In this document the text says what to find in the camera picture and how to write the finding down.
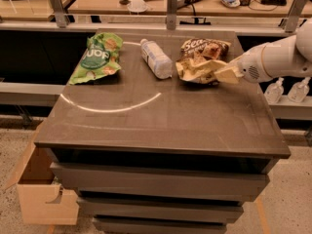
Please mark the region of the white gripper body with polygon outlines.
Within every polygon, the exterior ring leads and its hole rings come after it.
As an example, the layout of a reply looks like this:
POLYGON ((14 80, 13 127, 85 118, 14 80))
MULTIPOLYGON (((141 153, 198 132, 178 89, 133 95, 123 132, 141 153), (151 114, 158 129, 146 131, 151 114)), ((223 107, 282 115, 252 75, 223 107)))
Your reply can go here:
POLYGON ((240 72, 251 83, 261 83, 271 80, 262 63, 262 53, 265 47, 265 44, 252 47, 244 52, 238 60, 240 72))

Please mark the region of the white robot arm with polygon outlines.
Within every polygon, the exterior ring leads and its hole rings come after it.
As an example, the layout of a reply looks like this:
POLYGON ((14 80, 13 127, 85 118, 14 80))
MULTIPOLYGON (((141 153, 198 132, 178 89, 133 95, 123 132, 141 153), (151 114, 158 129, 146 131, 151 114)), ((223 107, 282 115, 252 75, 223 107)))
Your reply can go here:
POLYGON ((295 35, 250 48, 214 73, 216 80, 237 84, 241 79, 251 83, 274 78, 312 76, 312 19, 295 35))

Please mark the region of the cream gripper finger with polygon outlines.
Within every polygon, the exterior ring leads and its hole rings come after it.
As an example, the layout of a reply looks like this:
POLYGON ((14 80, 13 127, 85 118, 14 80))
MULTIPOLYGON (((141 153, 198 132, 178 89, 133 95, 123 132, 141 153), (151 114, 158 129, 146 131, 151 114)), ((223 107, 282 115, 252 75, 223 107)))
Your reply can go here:
POLYGON ((226 64, 226 67, 238 66, 238 61, 242 58, 242 56, 236 57, 233 60, 229 61, 226 64))
POLYGON ((243 77, 237 66, 227 66, 217 70, 214 76, 218 82, 228 84, 238 84, 243 77))

